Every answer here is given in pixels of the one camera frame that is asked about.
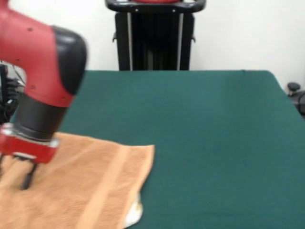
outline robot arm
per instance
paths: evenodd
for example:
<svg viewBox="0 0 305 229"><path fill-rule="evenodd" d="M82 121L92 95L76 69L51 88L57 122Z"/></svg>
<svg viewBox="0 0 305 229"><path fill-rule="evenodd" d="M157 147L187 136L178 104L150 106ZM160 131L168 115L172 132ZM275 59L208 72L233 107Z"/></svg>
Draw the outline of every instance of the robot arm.
<svg viewBox="0 0 305 229"><path fill-rule="evenodd" d="M15 12L8 0L0 0L0 60L27 75L16 119L0 131L0 162L11 155L34 164L22 189L29 187L37 164L50 162L59 145L53 135L79 89L86 59L81 36Z"/></svg>

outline orange towel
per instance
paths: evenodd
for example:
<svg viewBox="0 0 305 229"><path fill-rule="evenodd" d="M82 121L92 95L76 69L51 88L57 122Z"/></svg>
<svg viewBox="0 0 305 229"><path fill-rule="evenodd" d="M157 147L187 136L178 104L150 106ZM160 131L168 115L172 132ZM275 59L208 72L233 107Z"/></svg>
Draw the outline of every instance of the orange towel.
<svg viewBox="0 0 305 229"><path fill-rule="evenodd" d="M152 164L154 146L124 146L58 133L61 146L19 187L30 163L6 157L0 229L122 229Z"/></svg>

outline black metal frame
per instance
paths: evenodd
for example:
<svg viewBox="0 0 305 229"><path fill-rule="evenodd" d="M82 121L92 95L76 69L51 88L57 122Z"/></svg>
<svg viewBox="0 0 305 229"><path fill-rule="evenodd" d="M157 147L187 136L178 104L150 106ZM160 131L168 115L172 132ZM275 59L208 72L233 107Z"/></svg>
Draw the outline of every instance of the black metal frame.
<svg viewBox="0 0 305 229"><path fill-rule="evenodd" d="M189 70L193 12L205 0L149 4L106 0L115 15L120 71Z"/></svg>
<svg viewBox="0 0 305 229"><path fill-rule="evenodd" d="M205 8L206 0L159 4L106 0L106 6L110 10L124 13L196 13Z"/></svg>

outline table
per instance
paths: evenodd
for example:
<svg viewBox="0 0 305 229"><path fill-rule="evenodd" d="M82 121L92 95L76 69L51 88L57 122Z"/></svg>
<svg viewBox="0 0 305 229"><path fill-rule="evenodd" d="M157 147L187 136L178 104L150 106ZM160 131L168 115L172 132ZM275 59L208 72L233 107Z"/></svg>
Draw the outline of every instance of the table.
<svg viewBox="0 0 305 229"><path fill-rule="evenodd" d="M132 229L305 228L305 123L270 72L87 72L61 131L155 145Z"/></svg>

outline white wall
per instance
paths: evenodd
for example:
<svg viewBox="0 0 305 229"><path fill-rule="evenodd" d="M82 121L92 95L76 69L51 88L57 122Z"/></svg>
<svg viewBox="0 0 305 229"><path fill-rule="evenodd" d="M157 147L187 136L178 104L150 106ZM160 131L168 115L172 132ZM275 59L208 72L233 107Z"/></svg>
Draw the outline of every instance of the white wall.
<svg viewBox="0 0 305 229"><path fill-rule="evenodd" d="M87 69L117 70L114 12L103 0L11 0L42 22L79 32L88 42ZM191 69L264 69L284 87L305 83L305 1L208 0L196 14Z"/></svg>

